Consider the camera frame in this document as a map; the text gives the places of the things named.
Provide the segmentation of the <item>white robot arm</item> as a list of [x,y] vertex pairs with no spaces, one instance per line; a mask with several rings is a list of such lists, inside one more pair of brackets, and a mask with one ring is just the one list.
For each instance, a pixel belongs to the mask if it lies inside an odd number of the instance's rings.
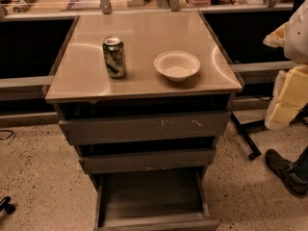
[[278,130],[287,127],[308,104],[308,0],[288,22],[267,35],[263,44],[282,47],[284,56],[295,63],[291,70],[278,72],[267,110],[265,126]]

